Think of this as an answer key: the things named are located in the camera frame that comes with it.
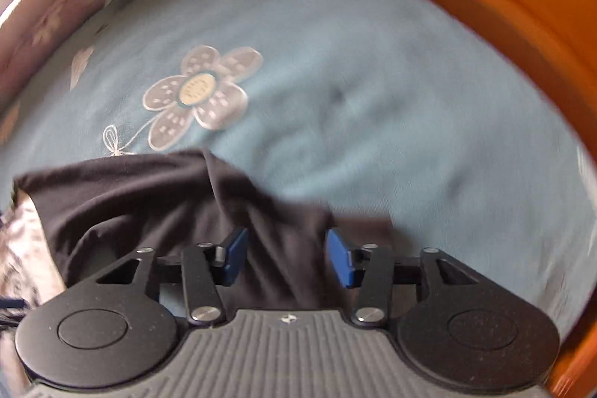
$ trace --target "mattress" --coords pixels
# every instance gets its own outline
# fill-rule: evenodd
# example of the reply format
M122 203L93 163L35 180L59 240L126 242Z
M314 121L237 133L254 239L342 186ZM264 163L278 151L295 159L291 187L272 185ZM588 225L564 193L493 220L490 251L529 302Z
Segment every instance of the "mattress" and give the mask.
M444 249L562 337L595 283L597 185L578 138L428 0L113 0L13 122L1 204L31 169L206 147L275 196L390 214L397 252Z

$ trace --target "wooden edge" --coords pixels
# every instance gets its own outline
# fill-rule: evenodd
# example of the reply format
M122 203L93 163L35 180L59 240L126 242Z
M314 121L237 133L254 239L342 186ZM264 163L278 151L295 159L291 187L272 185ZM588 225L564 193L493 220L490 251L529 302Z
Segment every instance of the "wooden edge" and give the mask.
M432 1L516 64L561 110L597 159L597 74L555 33L514 0ZM597 322L596 315L588 316L591 323ZM597 384L597 324L590 331L579 330L574 339L578 347L556 363L549 385L558 396L584 398Z

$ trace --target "black fabric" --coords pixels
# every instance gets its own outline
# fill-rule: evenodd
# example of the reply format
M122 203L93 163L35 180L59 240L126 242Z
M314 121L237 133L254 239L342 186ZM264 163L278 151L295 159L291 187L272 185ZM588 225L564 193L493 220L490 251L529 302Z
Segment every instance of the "black fabric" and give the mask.
M222 291L229 310L347 306L349 294L325 263L325 230L335 224L329 210L273 199L207 151L95 159L30 173L16 185L33 199L67 285L99 248L117 258L140 246L171 255L219 243L240 225L251 231L249 254L238 281ZM371 231L387 221L362 221L353 238L388 242Z

